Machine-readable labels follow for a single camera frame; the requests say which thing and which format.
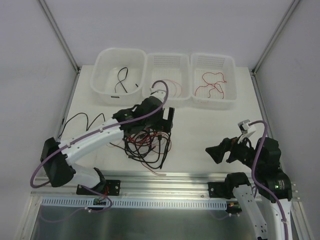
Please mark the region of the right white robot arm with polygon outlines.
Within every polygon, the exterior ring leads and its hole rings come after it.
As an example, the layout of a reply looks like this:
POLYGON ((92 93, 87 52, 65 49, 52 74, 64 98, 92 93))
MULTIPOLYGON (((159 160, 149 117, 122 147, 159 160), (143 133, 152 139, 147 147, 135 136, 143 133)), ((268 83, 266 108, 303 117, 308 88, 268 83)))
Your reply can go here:
POLYGON ((251 169, 252 180, 243 172, 227 174, 223 182, 209 182, 210 197, 235 198, 255 240, 291 240, 292 185, 280 168, 278 141, 260 138, 256 147, 246 137, 225 138, 205 151, 216 164, 229 153, 228 163, 240 161, 251 169))

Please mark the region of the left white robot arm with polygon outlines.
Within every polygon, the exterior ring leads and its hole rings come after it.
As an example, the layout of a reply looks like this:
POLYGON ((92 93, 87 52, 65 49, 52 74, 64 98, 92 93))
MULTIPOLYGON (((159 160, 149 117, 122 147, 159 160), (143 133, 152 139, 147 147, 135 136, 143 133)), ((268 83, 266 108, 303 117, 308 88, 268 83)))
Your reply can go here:
POLYGON ((175 109, 168 109, 164 118, 163 101, 149 96, 140 104, 121 109, 101 125, 87 130, 76 138, 56 141, 53 137, 44 142, 41 153, 41 166, 53 188, 70 182, 77 185, 78 194, 105 194, 108 180, 97 167, 84 167, 77 161, 98 148, 113 141, 126 139, 140 133, 170 134, 173 128, 175 109))

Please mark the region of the middle white perforated basket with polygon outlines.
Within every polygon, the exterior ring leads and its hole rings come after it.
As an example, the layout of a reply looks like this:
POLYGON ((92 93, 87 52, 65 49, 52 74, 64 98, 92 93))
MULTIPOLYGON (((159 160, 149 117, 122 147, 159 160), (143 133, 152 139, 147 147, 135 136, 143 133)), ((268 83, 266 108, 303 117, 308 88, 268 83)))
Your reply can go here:
POLYGON ((150 95, 150 88, 158 80, 168 86, 166 106, 186 107, 191 98, 190 57, 182 53, 149 53, 142 87, 144 98, 150 95))

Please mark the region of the white perforated basket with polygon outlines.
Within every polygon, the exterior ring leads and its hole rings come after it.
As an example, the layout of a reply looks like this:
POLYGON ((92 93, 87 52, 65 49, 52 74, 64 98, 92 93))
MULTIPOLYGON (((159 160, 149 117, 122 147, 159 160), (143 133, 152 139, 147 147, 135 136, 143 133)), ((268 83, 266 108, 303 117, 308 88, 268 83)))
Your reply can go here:
POLYGON ((190 96, 197 108, 230 110, 237 101, 236 66, 231 56, 193 53, 190 96))
POLYGON ((150 95, 150 88, 158 80, 168 86, 166 106, 186 107, 191 98, 190 57, 182 53, 149 53, 142 87, 144 98, 150 95))

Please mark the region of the right white perforated basket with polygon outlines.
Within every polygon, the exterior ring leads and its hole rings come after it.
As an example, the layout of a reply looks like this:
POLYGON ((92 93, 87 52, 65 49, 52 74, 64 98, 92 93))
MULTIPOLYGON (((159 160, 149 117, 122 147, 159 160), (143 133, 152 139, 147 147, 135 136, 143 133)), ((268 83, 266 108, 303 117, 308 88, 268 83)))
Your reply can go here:
POLYGON ((193 53, 190 96, 197 108, 230 110, 237 101, 236 66, 231 56, 193 53))

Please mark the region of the solid white plastic bin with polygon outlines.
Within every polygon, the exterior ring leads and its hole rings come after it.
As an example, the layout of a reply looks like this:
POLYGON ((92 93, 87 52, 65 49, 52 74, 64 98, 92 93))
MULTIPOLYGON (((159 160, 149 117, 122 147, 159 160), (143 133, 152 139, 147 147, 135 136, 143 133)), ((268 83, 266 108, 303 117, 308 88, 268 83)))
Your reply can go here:
POLYGON ((95 61, 91 89, 107 105, 129 106, 142 94, 147 54, 137 48, 108 48, 95 61))

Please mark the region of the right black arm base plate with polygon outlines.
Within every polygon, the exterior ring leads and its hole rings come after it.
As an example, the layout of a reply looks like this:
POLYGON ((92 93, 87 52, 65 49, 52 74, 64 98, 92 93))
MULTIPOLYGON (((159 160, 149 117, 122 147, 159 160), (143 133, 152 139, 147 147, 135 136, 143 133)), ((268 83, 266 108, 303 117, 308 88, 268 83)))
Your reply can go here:
POLYGON ((210 198, 226 198, 224 182, 208 182, 207 186, 210 198))

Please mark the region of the aluminium mounting rail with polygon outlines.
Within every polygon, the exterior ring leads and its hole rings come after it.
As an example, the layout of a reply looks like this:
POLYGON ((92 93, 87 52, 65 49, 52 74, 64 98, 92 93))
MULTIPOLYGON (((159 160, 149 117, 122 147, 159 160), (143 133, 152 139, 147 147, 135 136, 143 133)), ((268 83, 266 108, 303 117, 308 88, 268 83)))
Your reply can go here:
MULTIPOLYGON (((107 180, 120 180, 119 196, 122 198, 154 198, 201 200, 209 198, 208 182, 224 182, 227 173, 178 173, 155 175, 150 171, 102 171, 107 180)), ((77 184, 62 187, 48 185, 31 188, 31 195, 75 196, 77 184)))

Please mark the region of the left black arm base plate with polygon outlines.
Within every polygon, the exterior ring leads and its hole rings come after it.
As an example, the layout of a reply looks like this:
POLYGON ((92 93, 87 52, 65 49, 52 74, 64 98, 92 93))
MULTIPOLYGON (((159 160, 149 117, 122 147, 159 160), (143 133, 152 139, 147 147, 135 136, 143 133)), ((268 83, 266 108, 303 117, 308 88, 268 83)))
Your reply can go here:
POLYGON ((84 196, 99 196, 99 195, 107 195, 107 196, 119 196, 121 189, 121 181, 120 180, 106 180, 105 182, 99 183, 94 188, 85 188, 82 185, 78 185, 76 189, 77 195, 84 196))

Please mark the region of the left aluminium frame post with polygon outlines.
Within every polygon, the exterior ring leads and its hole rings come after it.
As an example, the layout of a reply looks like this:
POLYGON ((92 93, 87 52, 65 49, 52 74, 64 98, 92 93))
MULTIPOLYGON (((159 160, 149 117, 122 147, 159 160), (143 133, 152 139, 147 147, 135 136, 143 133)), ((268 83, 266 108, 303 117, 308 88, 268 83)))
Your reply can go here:
POLYGON ((46 0, 37 0, 37 3, 39 4, 45 18, 47 19, 51 29, 53 30, 54 35, 56 36, 60 46, 62 47, 63 52, 65 53, 70 65, 72 66, 73 70, 78 73, 80 70, 80 67, 75 60, 67 41, 65 40, 63 33, 61 32, 58 23, 50 10, 50 7, 46 0))

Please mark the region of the aluminium frame post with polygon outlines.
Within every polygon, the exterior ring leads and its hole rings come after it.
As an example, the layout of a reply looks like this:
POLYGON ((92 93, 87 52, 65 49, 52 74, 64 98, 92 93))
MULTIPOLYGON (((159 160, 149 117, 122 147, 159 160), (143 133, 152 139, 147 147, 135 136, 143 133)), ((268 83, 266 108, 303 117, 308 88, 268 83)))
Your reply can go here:
POLYGON ((46 0, 37 0, 37 3, 39 4, 45 18, 47 19, 51 29, 53 30, 54 35, 56 36, 60 46, 62 47, 63 52, 65 53, 70 65, 72 66, 73 70, 78 73, 80 70, 80 67, 75 60, 67 41, 65 40, 63 33, 61 32, 58 23, 50 10, 50 7, 46 0))
POLYGON ((280 19, 279 23, 277 24, 274 32, 272 33, 270 39, 268 40, 265 48, 263 49, 260 57, 258 58, 257 63, 254 65, 252 69, 252 75, 255 76, 258 70, 261 68, 262 64, 264 63, 265 59, 267 58, 269 52, 272 50, 273 46, 275 45, 276 41, 280 37, 281 33, 283 32, 284 28, 286 27, 287 23, 289 22, 290 18, 296 11, 297 7, 301 3, 301 0, 292 0, 285 11, 284 15, 280 19))

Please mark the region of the right aluminium frame post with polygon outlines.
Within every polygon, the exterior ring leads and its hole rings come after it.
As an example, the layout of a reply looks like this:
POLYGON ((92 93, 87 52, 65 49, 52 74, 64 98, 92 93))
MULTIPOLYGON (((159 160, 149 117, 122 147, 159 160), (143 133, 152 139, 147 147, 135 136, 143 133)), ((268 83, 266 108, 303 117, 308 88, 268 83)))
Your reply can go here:
POLYGON ((252 69, 252 75, 255 76, 258 70, 261 68, 262 64, 264 63, 265 59, 267 58, 269 52, 272 50, 273 46, 275 45, 276 41, 280 37, 281 33, 283 32, 284 28, 286 27, 287 23, 289 22, 290 18, 296 11, 297 7, 301 3, 301 0, 292 0, 285 11, 284 15, 280 19, 279 23, 277 24, 274 32, 272 33, 270 39, 268 40, 265 48, 263 49, 260 57, 258 58, 257 63, 254 65, 252 69))

